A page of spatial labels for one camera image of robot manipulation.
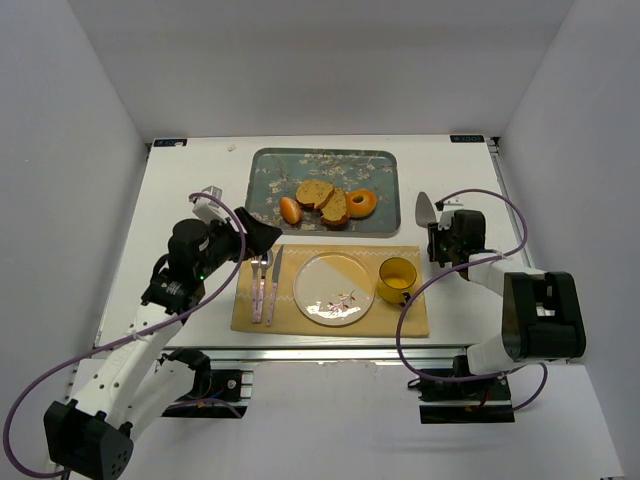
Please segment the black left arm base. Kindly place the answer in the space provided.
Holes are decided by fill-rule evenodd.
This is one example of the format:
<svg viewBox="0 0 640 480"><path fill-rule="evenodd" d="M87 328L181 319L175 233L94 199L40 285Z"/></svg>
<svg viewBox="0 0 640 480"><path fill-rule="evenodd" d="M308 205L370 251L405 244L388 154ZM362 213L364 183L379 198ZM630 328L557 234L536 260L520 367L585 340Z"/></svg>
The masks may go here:
<svg viewBox="0 0 640 480"><path fill-rule="evenodd" d="M213 367L204 352L180 348L163 353L155 372L170 361L187 365L194 373L192 389L171 404L162 414L167 418L240 419L248 408L248 371Z"/></svg>

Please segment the silver cake server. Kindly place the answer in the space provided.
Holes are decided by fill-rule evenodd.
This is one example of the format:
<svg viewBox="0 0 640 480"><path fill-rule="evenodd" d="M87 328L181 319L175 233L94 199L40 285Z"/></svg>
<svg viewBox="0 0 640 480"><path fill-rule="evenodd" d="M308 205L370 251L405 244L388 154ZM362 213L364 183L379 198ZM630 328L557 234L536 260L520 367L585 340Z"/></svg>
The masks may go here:
<svg viewBox="0 0 640 480"><path fill-rule="evenodd" d="M424 191L420 191L416 198L415 222L424 229L427 229L430 224L438 224L434 204Z"/></svg>

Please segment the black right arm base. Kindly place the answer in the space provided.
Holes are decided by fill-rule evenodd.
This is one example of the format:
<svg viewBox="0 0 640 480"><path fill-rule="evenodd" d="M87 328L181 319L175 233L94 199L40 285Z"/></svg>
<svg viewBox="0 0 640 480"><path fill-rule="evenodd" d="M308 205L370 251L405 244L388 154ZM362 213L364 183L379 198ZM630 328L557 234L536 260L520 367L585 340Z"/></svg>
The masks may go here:
<svg viewBox="0 0 640 480"><path fill-rule="evenodd" d="M505 378L442 383L417 377L407 388L418 394L420 421L425 425L515 422Z"/></svg>

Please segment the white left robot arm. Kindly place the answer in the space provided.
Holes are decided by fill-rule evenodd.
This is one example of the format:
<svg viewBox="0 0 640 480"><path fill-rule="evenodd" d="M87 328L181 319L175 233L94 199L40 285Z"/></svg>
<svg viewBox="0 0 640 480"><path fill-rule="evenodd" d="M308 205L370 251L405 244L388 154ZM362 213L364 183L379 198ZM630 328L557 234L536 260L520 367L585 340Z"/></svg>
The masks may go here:
<svg viewBox="0 0 640 480"><path fill-rule="evenodd" d="M234 211L241 227L214 217L174 225L168 251L154 266L141 305L127 331L130 342L112 350L92 379L67 403L44 415L49 457L90 479L117 479L134 442L171 403L199 390L210 362L198 350L180 349L149 372L161 352L203 302L204 282L228 261L264 254L282 231Z"/></svg>

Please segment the orange bagel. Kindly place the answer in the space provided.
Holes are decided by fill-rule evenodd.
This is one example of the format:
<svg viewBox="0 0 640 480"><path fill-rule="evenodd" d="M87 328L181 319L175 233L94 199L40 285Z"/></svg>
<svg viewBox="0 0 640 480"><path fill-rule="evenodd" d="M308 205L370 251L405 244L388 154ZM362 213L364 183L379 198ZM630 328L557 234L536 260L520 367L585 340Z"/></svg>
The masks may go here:
<svg viewBox="0 0 640 480"><path fill-rule="evenodd" d="M346 202L351 218L365 218L375 210L377 196L368 189L359 189L347 193Z"/></svg>

